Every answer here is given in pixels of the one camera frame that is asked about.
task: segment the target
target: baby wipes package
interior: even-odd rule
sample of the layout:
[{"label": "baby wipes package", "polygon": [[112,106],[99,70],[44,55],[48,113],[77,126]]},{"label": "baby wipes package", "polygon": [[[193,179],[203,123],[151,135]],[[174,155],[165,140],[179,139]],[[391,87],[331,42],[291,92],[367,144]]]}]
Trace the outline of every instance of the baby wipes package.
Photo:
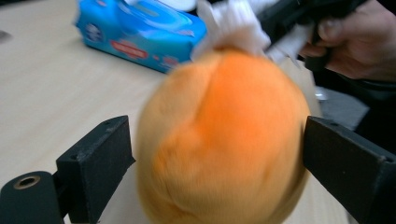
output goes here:
[{"label": "baby wipes package", "polygon": [[156,0],[80,0],[76,22],[87,46],[167,72],[190,60],[203,21]]}]

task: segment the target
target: plush toy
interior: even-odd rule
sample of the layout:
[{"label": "plush toy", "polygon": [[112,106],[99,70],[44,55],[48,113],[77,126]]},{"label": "plush toy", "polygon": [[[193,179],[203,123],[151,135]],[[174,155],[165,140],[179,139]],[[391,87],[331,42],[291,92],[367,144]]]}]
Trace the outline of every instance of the plush toy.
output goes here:
[{"label": "plush toy", "polygon": [[212,47],[172,71],[141,113],[141,203],[153,223],[281,223],[307,177],[307,102],[268,57]]}]

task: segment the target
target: orange plush ball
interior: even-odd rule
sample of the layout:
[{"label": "orange plush ball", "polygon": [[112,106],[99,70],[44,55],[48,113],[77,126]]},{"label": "orange plush ball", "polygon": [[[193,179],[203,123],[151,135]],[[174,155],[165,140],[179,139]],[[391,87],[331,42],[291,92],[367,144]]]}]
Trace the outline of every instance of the orange plush ball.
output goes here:
[{"label": "orange plush ball", "polygon": [[299,88],[236,49],[175,69],[136,135],[137,185],[153,223],[281,223],[300,198],[309,115]]}]

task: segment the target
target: table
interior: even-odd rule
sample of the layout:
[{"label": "table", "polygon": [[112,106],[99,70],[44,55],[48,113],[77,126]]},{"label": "table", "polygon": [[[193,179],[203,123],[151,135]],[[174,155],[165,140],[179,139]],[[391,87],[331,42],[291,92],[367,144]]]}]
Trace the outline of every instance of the table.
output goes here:
[{"label": "table", "polygon": [[[100,122],[136,118],[165,74],[82,44],[75,1],[27,1],[0,7],[0,186],[33,171],[56,171],[55,160]],[[282,64],[320,116],[311,74]],[[149,223],[130,168],[101,223]],[[347,223],[345,209],[311,176],[285,223]]]}]

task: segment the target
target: white cloth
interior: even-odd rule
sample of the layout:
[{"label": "white cloth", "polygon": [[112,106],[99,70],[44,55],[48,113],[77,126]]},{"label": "white cloth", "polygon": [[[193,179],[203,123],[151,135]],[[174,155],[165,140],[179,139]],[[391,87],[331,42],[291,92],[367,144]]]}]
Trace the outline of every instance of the white cloth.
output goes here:
[{"label": "white cloth", "polygon": [[228,0],[210,5],[198,0],[198,16],[205,22],[207,33],[194,48],[194,60],[208,50],[235,47],[253,55],[268,57],[281,63],[286,57],[293,60],[311,35],[312,25],[296,25],[289,34],[271,46],[256,15],[278,0]]}]

